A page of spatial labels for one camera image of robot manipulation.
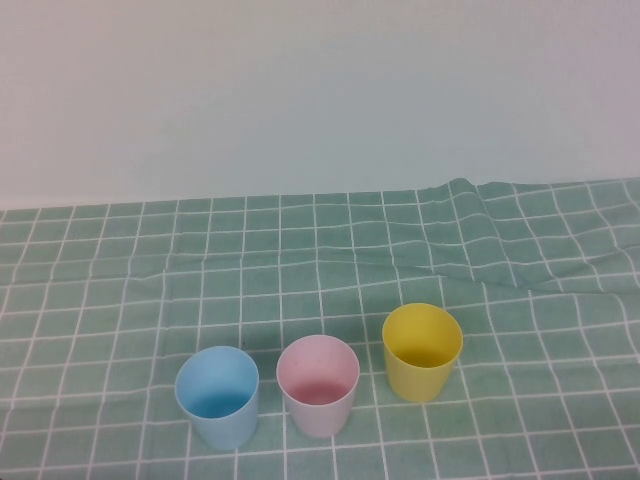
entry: wall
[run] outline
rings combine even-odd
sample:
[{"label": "wall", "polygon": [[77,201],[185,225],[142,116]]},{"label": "wall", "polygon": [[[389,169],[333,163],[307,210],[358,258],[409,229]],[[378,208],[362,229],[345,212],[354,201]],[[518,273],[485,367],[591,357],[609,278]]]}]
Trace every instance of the wall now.
[{"label": "wall", "polygon": [[640,175],[637,0],[0,0],[0,207]]}]

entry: pink cup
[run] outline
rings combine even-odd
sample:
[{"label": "pink cup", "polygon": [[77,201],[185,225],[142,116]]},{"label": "pink cup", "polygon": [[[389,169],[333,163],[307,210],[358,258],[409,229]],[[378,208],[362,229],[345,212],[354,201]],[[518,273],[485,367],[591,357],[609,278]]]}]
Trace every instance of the pink cup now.
[{"label": "pink cup", "polygon": [[300,430],[330,437],[347,423],[360,376],[355,352],[335,337],[310,335],[289,345],[276,377],[284,403]]}]

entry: grid pattern tablecloth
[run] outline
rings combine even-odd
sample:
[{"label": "grid pattern tablecloth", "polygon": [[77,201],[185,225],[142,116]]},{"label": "grid pattern tablecloth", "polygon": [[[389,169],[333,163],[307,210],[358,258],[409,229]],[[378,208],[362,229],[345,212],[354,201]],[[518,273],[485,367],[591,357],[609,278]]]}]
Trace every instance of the grid pattern tablecloth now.
[{"label": "grid pattern tablecloth", "polygon": [[[0,477],[639,478],[640,180],[201,199],[0,213]],[[389,389],[386,314],[449,310],[443,393]],[[362,375],[333,439],[283,415],[283,346],[325,332]],[[241,346],[260,423],[215,455],[182,363]]]}]

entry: plastic cup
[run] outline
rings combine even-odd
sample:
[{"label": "plastic cup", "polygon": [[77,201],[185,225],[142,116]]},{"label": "plastic cup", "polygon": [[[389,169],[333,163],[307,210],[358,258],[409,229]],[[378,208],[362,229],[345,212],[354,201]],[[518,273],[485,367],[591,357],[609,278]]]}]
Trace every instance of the plastic cup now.
[{"label": "plastic cup", "polygon": [[284,403],[298,428],[310,437],[330,437],[349,418],[360,363],[335,337],[310,335],[289,345],[278,360],[276,377]]},{"label": "plastic cup", "polygon": [[462,330],[449,313],[426,303],[395,309],[382,327],[387,379],[410,402],[429,402],[442,390],[462,351]]},{"label": "plastic cup", "polygon": [[256,431],[258,381],[258,367],[245,352],[211,347],[180,368],[176,400],[207,445],[234,450]]}]

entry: blue cup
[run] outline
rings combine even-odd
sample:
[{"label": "blue cup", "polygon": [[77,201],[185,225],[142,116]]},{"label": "blue cup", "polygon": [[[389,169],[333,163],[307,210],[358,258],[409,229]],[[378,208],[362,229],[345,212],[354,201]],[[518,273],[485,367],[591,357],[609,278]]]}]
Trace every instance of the blue cup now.
[{"label": "blue cup", "polygon": [[258,367],[245,352],[211,347],[180,368],[176,400],[211,448],[234,450],[258,426],[258,381]]}]

